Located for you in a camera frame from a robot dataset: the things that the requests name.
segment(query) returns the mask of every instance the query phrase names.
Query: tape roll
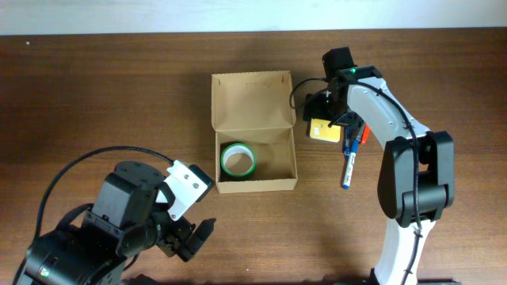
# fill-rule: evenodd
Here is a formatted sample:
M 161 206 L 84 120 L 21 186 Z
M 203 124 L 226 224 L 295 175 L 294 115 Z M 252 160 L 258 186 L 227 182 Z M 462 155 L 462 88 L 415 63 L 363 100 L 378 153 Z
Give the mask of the tape roll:
M 227 161 L 235 154 L 246 154 L 252 162 L 250 168 L 242 172 L 238 172 L 236 171 L 236 169 L 228 169 L 226 167 Z M 220 165 L 222 166 L 223 171 L 229 178 L 235 181 L 244 181 L 250 178 L 254 173 L 255 167 L 257 165 L 257 157 L 255 156 L 255 153 L 252 151 L 252 149 L 246 144 L 234 143 L 228 146 L 222 152 L 222 155 L 220 157 Z

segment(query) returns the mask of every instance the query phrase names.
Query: cardboard box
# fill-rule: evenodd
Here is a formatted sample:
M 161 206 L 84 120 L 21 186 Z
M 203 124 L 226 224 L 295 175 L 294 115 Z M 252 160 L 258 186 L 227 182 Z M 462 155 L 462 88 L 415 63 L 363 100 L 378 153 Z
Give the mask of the cardboard box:
M 212 75 L 212 125 L 215 129 L 215 172 L 219 193 L 293 190 L 295 111 L 288 104 L 289 71 Z M 230 181 L 220 167 L 229 143 L 245 143 L 257 155 L 247 181 Z

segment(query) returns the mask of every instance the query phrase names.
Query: yellow object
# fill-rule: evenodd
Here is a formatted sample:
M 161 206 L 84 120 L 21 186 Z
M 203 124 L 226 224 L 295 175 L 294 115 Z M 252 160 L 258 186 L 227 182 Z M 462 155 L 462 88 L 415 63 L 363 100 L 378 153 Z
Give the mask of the yellow object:
M 330 121 L 311 119 L 310 138 L 338 143 L 340 141 L 340 127 L 333 125 L 327 127 Z

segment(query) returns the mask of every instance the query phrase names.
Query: robotic arm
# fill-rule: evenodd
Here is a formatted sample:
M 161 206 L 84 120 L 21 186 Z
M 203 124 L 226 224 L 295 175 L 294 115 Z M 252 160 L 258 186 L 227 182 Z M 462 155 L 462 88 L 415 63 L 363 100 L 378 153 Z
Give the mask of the robotic arm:
M 75 208 L 53 231 L 33 241 L 14 283 L 118 284 L 122 272 L 154 245 L 168 257 L 192 259 L 211 235 L 215 220 L 204 220 L 196 229 L 183 214 L 214 182 L 196 165 L 174 161 L 167 170 L 170 175 L 165 178 L 140 162 L 116 165 L 95 204 Z M 71 225 L 83 212 L 81 227 Z M 129 258 L 134 260 L 125 267 Z
M 373 284 L 416 284 L 417 263 L 429 231 L 454 200 L 454 143 L 445 132 L 431 132 L 413 118 L 387 88 L 373 66 L 356 67 L 348 47 L 322 57 L 328 88 L 305 105 L 304 117 L 329 120 L 344 127 L 368 124 L 384 149 L 378 183 L 380 206 L 387 230 Z M 418 160 L 414 161 L 414 136 Z M 418 210 L 414 206 L 414 166 L 418 172 Z M 421 220 L 421 228 L 416 215 Z

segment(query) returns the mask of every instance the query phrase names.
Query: white wall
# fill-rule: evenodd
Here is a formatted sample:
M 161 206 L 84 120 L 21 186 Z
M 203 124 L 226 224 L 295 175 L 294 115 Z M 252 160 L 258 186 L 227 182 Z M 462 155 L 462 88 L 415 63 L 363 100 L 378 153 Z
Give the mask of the white wall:
M 0 34 L 507 26 L 507 0 L 0 0 Z

